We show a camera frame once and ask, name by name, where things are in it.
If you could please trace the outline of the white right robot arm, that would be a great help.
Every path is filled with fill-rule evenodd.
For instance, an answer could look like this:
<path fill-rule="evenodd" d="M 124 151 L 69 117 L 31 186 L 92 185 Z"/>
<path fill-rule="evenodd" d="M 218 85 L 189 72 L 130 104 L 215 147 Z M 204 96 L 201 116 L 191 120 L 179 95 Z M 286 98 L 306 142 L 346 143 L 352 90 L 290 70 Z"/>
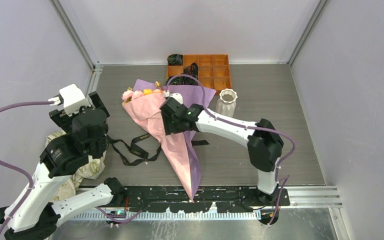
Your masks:
<path fill-rule="evenodd" d="M 187 107 L 174 97 L 166 98 L 159 109 L 166 135 L 187 131 L 210 133 L 244 146 L 250 163 L 257 169 L 259 202 L 268 206 L 277 199 L 276 166 L 284 142 L 270 121 L 242 121 L 217 114 L 199 104 Z"/>

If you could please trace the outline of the pink flower bouquet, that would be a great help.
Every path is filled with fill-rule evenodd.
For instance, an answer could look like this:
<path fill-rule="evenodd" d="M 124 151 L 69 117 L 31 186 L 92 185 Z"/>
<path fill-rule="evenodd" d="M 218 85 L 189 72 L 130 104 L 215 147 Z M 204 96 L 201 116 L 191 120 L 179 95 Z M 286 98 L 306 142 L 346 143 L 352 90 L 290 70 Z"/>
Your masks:
<path fill-rule="evenodd" d="M 195 131 L 167 135 L 160 106 L 165 101 L 163 92 L 155 84 L 137 79 L 132 90 L 122 94 L 122 107 L 132 120 L 153 136 L 192 201 L 201 181 L 201 166 L 193 148 Z"/>

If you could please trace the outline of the black ribbon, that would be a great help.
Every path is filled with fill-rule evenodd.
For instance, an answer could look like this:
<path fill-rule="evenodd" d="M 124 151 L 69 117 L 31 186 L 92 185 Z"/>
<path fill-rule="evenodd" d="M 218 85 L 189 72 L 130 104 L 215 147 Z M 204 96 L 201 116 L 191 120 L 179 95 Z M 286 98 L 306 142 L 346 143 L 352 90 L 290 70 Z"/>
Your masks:
<path fill-rule="evenodd" d="M 124 165 L 126 166 L 137 166 L 139 165 L 140 163 L 142 162 L 152 162 L 152 161 L 156 161 L 158 156 L 160 155 L 161 151 L 162 151 L 162 145 L 160 145 L 158 147 L 158 149 L 156 150 L 156 154 L 153 155 L 152 157 L 149 157 L 149 153 L 147 151 L 145 151 L 143 148 L 141 148 L 140 146 L 137 145 L 138 142 L 142 141 L 142 140 L 145 140 L 145 139 L 148 139 L 151 135 L 149 133 L 146 133 L 146 134 L 143 134 L 143 135 L 140 135 L 136 138 L 133 138 L 130 142 L 130 145 L 127 144 L 125 141 L 123 141 L 122 139 L 112 139 L 109 135 L 106 135 L 106 141 L 108 143 L 108 145 L 111 145 L 113 150 L 119 154 L 122 162 Z M 130 162 L 115 146 L 115 143 L 118 143 L 118 142 L 122 142 L 125 147 L 128 149 L 128 151 L 139 157 L 139 159 L 133 161 L 133 162 Z"/>

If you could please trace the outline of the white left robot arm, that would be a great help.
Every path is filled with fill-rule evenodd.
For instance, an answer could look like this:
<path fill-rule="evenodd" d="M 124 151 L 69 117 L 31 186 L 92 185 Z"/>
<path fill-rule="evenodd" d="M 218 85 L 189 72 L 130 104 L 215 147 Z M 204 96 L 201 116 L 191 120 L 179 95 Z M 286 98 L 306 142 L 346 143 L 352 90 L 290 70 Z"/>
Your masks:
<path fill-rule="evenodd" d="M 74 111 L 53 110 L 50 118 L 65 134 L 49 142 L 20 196 L 0 208 L 0 235 L 7 240 L 43 240 L 64 222 L 92 208 L 121 206 L 126 189 L 115 177 L 94 189 L 53 201 L 57 190 L 76 171 L 101 158 L 108 148 L 109 113 L 97 92 L 81 95 Z"/>

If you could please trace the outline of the white ribbed ceramic vase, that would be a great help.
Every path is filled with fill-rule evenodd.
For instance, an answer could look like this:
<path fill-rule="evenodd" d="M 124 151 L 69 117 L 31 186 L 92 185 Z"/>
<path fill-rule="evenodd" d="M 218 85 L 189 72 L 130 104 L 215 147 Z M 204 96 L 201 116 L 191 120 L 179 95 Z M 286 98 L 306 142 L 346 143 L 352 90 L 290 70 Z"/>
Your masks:
<path fill-rule="evenodd" d="M 227 117 L 233 117 L 236 109 L 238 95 L 230 88 L 225 88 L 219 93 L 215 112 Z"/>

